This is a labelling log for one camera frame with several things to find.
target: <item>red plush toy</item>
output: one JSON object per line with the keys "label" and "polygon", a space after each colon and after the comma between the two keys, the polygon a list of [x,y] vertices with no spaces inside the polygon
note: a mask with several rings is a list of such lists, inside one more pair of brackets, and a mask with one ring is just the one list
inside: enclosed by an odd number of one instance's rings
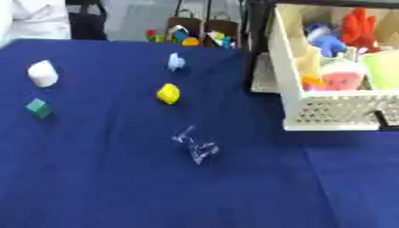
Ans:
{"label": "red plush toy", "polygon": [[374,16],[366,16],[365,8],[355,8],[342,22],[342,41],[349,46],[367,47],[369,53],[378,52],[380,49],[374,45],[375,20]]}

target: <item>white plastic basket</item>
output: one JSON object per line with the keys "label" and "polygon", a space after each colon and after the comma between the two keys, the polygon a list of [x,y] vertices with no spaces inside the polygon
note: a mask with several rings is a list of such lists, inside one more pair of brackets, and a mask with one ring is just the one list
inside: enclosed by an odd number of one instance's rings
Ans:
{"label": "white plastic basket", "polygon": [[[297,16],[301,15],[304,20],[317,18],[319,21],[337,22],[350,10],[326,6],[277,5],[269,35],[269,50],[286,114],[286,130],[378,130],[375,110],[382,111],[389,125],[399,125],[399,90],[306,92],[302,88],[289,44],[289,36],[296,33]],[[380,19],[377,23],[389,13],[388,9],[369,10],[369,14],[377,15]]]}

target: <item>clear plastic object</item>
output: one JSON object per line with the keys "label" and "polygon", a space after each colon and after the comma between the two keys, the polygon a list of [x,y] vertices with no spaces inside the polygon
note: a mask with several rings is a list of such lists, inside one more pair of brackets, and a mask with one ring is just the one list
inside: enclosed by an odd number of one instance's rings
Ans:
{"label": "clear plastic object", "polygon": [[182,143],[187,147],[192,159],[197,165],[201,165],[205,158],[219,153],[220,149],[215,142],[198,143],[190,136],[190,133],[195,129],[194,126],[189,126],[185,131],[178,136],[173,136],[172,140],[177,143]]}

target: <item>green cube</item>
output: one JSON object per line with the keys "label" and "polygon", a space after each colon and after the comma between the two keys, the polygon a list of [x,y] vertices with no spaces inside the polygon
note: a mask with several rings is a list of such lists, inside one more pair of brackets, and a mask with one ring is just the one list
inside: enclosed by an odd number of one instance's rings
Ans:
{"label": "green cube", "polygon": [[41,119],[46,118],[53,112],[46,102],[37,98],[29,103],[26,108],[35,113],[35,115],[37,115]]}

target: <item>person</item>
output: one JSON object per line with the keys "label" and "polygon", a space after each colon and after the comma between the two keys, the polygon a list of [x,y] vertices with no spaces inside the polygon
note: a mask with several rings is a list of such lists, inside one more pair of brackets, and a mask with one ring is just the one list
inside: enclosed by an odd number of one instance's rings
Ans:
{"label": "person", "polygon": [[0,0],[0,47],[18,38],[70,36],[65,0]]}

